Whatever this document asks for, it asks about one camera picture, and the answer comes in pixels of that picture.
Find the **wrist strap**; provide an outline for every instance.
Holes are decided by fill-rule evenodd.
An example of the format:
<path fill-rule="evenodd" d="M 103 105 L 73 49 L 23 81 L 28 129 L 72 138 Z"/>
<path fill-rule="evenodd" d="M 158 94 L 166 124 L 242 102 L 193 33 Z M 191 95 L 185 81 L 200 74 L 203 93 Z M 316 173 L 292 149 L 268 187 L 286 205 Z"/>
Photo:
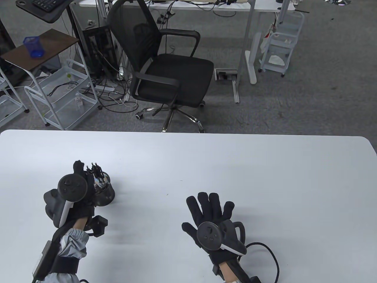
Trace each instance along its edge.
<path fill-rule="evenodd" d="M 75 257 L 56 257 L 50 273 L 76 274 L 80 259 Z"/>

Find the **white desk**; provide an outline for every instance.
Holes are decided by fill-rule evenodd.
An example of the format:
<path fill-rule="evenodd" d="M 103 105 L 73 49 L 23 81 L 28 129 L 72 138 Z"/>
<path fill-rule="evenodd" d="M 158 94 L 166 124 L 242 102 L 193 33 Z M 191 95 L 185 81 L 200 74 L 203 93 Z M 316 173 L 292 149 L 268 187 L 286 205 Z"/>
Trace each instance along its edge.
<path fill-rule="evenodd" d="M 171 1 L 167 1 L 165 3 L 155 3 L 155 4 L 151 3 L 150 7 L 154 8 L 154 9 L 158 9 L 158 10 L 166 10 L 171 3 L 172 3 Z M 92 7 L 92 8 L 96 7 L 96 0 L 82 0 L 82 1 L 79 2 L 79 6 L 80 7 Z M 250 50 L 246 50 L 245 45 L 246 45 L 246 42 L 247 42 L 246 39 L 248 37 L 251 24 L 247 24 L 247 26 L 246 26 L 244 46 L 242 47 L 241 59 L 239 61 L 237 73 L 240 74 L 240 72 L 241 72 L 241 64 L 242 64 L 242 61 L 243 61 L 243 57 L 245 56 L 246 68 L 247 68 L 247 71 L 248 71 L 249 80 L 250 80 L 250 83 L 253 84 L 253 85 L 256 84 L 256 82 L 257 82 L 256 74 L 255 74 L 255 68 L 254 68 L 254 62 L 255 62 L 256 54 L 257 54 L 258 47 L 259 47 L 259 42 L 261 40 L 261 35 L 262 35 L 262 31 L 261 31 L 261 28 L 259 26 L 261 14 L 265 13 L 265 12 L 279 13 L 280 10 L 278 10 L 278 8 L 280 8 L 281 6 L 282 6 L 282 4 L 277 3 L 276 0 L 256 0 L 255 1 L 254 11 L 258 12 L 258 21 L 257 21 L 256 32 L 253 36 L 253 41 L 252 41 Z M 211 5 L 208 5 L 208 6 L 202 6 L 201 8 L 207 9 L 207 8 L 211 8 L 211 7 L 212 7 Z M 193 4 L 184 2 L 184 1 L 176 1 L 172 6 L 172 10 L 201 11 L 202 10 L 201 8 L 199 8 L 199 7 L 197 7 Z M 250 11 L 250 4 L 249 3 L 232 3 L 231 5 L 221 5 L 221 6 L 216 6 L 214 8 L 214 10 L 215 11 L 221 11 L 222 10 L 222 11 L 234 11 L 234 12 L 250 12 L 247 22 L 251 23 L 251 17 L 252 17 L 253 12 Z M 295 10 L 292 3 L 289 4 L 288 10 L 289 11 Z M 239 103 L 239 95 L 238 95 L 239 80 L 240 80 L 240 76 L 238 76 L 236 80 L 233 80 L 233 94 L 234 94 L 234 101 L 236 103 Z"/>
<path fill-rule="evenodd" d="M 54 232 L 43 193 L 76 159 L 98 162 L 116 192 L 96 208 L 109 226 L 90 238 L 80 279 L 221 283 L 181 230 L 193 223 L 186 197 L 207 191 L 234 201 L 246 242 L 273 250 L 280 283 L 375 282 L 377 156 L 365 138 L 10 130 L 0 147 L 3 282 L 31 282 Z M 263 248 L 249 249 L 241 264 L 262 282 L 275 278 Z"/>
<path fill-rule="evenodd" d="M 154 9 L 166 10 L 171 3 L 172 3 L 171 1 L 167 1 L 164 3 L 154 3 L 154 4 L 151 3 L 149 7 L 154 8 Z M 80 7 L 96 7 L 96 0 L 82 0 L 79 2 L 79 5 Z M 278 8 L 281 6 L 282 5 L 277 3 L 276 0 L 257 0 L 255 2 L 255 9 L 260 12 L 278 12 L 279 11 Z M 203 9 L 210 9 L 211 7 L 212 7 L 211 5 L 202 6 Z M 250 4 L 249 3 L 232 3 L 231 5 L 221 5 L 221 6 L 216 6 L 214 8 L 214 10 L 224 10 L 224 9 L 227 11 L 248 12 L 250 10 Z M 173 4 L 172 10 L 199 10 L 200 11 L 201 9 L 190 3 L 187 3 L 184 1 L 177 1 Z"/>

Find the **chair armrest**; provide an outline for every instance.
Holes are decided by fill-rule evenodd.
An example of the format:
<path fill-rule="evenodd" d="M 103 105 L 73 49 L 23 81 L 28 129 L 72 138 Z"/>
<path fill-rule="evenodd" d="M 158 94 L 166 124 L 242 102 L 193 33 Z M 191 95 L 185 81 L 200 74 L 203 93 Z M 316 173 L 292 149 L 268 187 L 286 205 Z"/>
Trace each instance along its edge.
<path fill-rule="evenodd" d="M 195 47 L 194 47 L 194 49 L 193 49 L 190 57 L 194 56 L 196 48 L 199 45 L 200 33 L 198 33 L 197 31 L 186 31 L 186 30 L 183 30 L 183 29 L 161 29 L 160 33 L 163 36 L 164 35 L 178 35 L 178 36 L 186 36 L 186 37 L 193 37 L 193 38 L 195 38 L 196 39 Z"/>
<path fill-rule="evenodd" d="M 176 80 L 174 78 L 165 78 L 165 77 L 159 77 L 159 76 L 155 76 L 155 75 L 148 75 L 148 74 L 142 74 L 142 73 L 139 73 L 139 72 L 133 72 L 132 73 L 131 86 L 130 86 L 130 92 L 131 92 L 132 96 L 134 96 L 134 94 L 136 93 L 136 88 L 139 84 L 139 80 L 145 80 L 145 81 L 149 81 L 149 82 L 173 86 L 175 88 L 175 94 L 174 94 L 174 97 L 172 98 L 172 101 L 171 101 L 172 105 L 174 104 L 175 100 L 177 99 L 178 90 L 181 87 L 181 83 L 179 82 L 179 80 Z"/>

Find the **forearm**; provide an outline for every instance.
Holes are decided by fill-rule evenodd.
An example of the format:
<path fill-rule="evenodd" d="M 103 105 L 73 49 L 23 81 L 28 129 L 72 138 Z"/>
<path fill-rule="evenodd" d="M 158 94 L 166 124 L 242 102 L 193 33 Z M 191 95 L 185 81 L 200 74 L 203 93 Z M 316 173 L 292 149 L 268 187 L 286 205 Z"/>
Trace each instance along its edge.
<path fill-rule="evenodd" d="M 220 263 L 219 267 L 221 269 L 222 276 L 224 277 L 224 280 L 226 283 L 235 282 L 238 280 L 236 275 L 233 273 L 233 271 L 230 269 L 228 264 L 226 262 Z"/>

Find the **human wrist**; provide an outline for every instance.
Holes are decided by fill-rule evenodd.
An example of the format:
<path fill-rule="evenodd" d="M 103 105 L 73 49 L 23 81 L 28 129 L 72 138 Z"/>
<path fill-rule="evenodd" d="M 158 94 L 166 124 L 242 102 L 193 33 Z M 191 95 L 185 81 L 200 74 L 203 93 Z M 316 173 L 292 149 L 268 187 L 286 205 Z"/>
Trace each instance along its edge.
<path fill-rule="evenodd" d="M 88 217 L 83 217 L 83 218 L 77 219 L 72 228 L 84 230 L 84 227 L 85 227 L 87 221 L 88 221 Z"/>
<path fill-rule="evenodd" d="M 219 267 L 226 283 L 231 283 L 238 280 L 237 276 L 233 273 L 226 262 L 220 263 Z"/>

